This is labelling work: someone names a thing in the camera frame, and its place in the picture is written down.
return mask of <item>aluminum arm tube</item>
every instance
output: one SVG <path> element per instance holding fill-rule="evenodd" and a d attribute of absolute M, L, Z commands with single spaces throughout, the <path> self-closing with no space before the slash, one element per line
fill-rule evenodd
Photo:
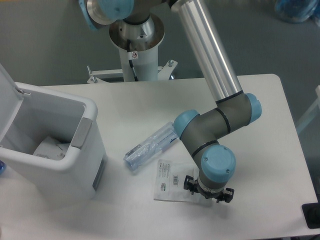
<path fill-rule="evenodd" d="M 242 91 L 203 0 L 179 0 L 178 12 L 193 52 L 216 102 Z"/>

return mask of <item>black cable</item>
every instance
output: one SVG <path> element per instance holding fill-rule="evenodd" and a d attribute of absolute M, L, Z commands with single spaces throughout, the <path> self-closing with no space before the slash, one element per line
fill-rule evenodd
<path fill-rule="evenodd" d="M 130 43 L 131 43 L 131 41 L 128 39 L 126 41 L 126 51 L 127 51 L 127 53 L 130 53 Z M 137 74 L 136 74 L 136 70 L 134 68 L 134 63 L 132 62 L 132 59 L 129 60 L 129 65 L 130 65 L 130 68 L 132 69 L 134 81 L 135 82 L 139 82 Z"/>

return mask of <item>white plastic container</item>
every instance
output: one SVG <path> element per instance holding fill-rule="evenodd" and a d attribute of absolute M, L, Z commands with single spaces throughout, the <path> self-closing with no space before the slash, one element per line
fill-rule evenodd
<path fill-rule="evenodd" d="M 106 150 L 88 98 L 15 83 L 0 64 L 0 160 L 42 192 L 91 198 Z M 70 143 L 62 160 L 33 153 L 46 138 Z"/>

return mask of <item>metal bracket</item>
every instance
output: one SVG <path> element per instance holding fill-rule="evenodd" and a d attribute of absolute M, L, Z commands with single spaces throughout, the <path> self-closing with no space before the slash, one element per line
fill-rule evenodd
<path fill-rule="evenodd" d="M 298 135 L 315 119 L 320 110 L 320 86 L 316 89 L 317 99 L 305 111 L 305 113 L 296 122 L 296 132 Z"/>
<path fill-rule="evenodd" d="M 178 62 L 169 60 L 165 66 L 159 66 L 158 81 L 173 80 L 174 76 L 172 75 L 172 73 L 177 65 Z M 101 79 L 123 78 L 124 76 L 122 69 L 91 71 L 89 66 L 87 66 L 87 69 L 89 74 L 89 80 L 87 81 L 88 84 L 107 84 L 107 81 L 103 81 Z"/>

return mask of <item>barcode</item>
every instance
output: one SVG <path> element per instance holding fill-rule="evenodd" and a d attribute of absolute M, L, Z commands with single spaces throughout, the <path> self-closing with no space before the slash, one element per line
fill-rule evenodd
<path fill-rule="evenodd" d="M 178 175 L 173 175 L 173 185 L 177 185 L 178 186 Z"/>
<path fill-rule="evenodd" d="M 161 183 L 161 191 L 165 191 L 166 190 L 166 184 L 163 182 Z"/>

